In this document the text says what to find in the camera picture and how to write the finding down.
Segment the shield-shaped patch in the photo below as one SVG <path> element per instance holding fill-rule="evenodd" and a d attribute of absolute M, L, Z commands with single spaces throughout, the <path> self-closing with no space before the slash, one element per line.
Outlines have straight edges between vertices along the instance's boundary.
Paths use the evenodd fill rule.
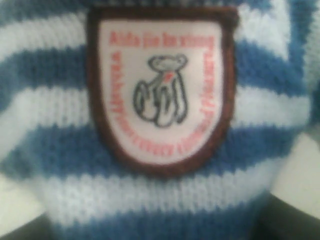
<path fill-rule="evenodd" d="M 90 105 L 115 159 L 168 177 L 213 156 L 234 109 L 237 22 L 232 7 L 91 11 Z"/>

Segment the knitted sweater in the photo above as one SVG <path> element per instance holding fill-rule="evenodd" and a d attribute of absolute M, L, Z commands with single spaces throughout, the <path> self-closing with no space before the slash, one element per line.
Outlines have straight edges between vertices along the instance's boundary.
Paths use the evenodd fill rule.
<path fill-rule="evenodd" d="M 86 80 L 97 3 L 237 8 L 233 119 L 199 169 L 145 175 L 102 142 Z M 249 239 L 296 136 L 319 129 L 319 36 L 317 0 L 1 0 L 0 169 L 31 183 L 56 239 Z"/>

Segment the blue and white stripes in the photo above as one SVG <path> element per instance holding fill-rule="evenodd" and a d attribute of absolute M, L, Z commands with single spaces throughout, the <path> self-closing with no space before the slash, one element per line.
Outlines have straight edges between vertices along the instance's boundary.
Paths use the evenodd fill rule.
<path fill-rule="evenodd" d="M 305 79 L 296 67 L 305 44 L 294 39 L 298 23 L 291 14 L 299 1 L 183 1 L 238 6 L 237 87 L 225 141 L 203 168 L 169 180 L 130 172 L 96 131 L 86 87 L 85 32 L 94 1 L 0 1 L 0 169 L 11 166 L 19 173 L 19 163 L 31 169 L 29 181 L 64 239 L 245 239 L 295 136 L 309 121 L 307 88 L 320 96 L 314 1 L 305 19 L 315 21 L 305 40 Z"/>

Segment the white stripe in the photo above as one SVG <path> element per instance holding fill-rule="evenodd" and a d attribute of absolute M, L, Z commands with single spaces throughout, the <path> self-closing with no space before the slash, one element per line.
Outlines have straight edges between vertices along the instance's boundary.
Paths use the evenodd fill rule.
<path fill-rule="evenodd" d="M 271 2 L 273 9 L 266 13 L 247 4 L 240 5 L 241 21 L 235 38 L 255 43 L 287 60 L 290 19 L 286 1 Z M 0 62 L 25 50 L 63 50 L 85 45 L 85 22 L 86 14 L 81 12 L 4 26 L 0 28 Z"/>
<path fill-rule="evenodd" d="M 271 0 L 272 9 L 261 12 L 248 4 L 238 8 L 240 24 L 235 33 L 237 41 L 247 40 L 272 52 L 284 60 L 289 59 L 291 23 L 286 0 Z"/>
<path fill-rule="evenodd" d="M 320 1 L 316 7 L 317 11 L 312 16 L 313 22 L 304 46 L 304 78 L 310 92 L 316 90 L 320 84 Z"/>
<path fill-rule="evenodd" d="M 303 127 L 309 120 L 310 111 L 308 97 L 288 97 L 267 89 L 238 87 L 231 125 L 233 128 Z"/>
<path fill-rule="evenodd" d="M 70 175 L 65 180 L 36 178 L 32 185 L 53 222 L 70 227 L 75 221 L 86 224 L 92 218 L 101 220 L 130 212 L 211 213 L 237 207 L 270 188 L 281 162 L 266 160 L 223 176 L 159 181 L 142 176 L 105 178 L 84 174 L 80 178 Z"/>
<path fill-rule="evenodd" d="M 16 53 L 77 48 L 86 42 L 84 13 L 12 23 L 0 28 L 0 62 Z"/>
<path fill-rule="evenodd" d="M 90 120 L 87 91 L 60 87 L 25 89 L 0 114 L 0 161 L 13 150 L 28 131 L 37 126 L 81 127 Z M 309 119 L 307 97 L 288 97 L 253 87 L 238 86 L 233 128 L 302 127 Z"/>

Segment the embroidered patch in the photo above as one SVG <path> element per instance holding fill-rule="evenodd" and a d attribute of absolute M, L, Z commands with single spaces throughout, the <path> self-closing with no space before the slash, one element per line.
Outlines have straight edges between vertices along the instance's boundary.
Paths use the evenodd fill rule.
<path fill-rule="evenodd" d="M 235 8 L 97 8 L 88 18 L 92 112 L 115 158 L 177 176 L 223 141 L 235 97 Z"/>

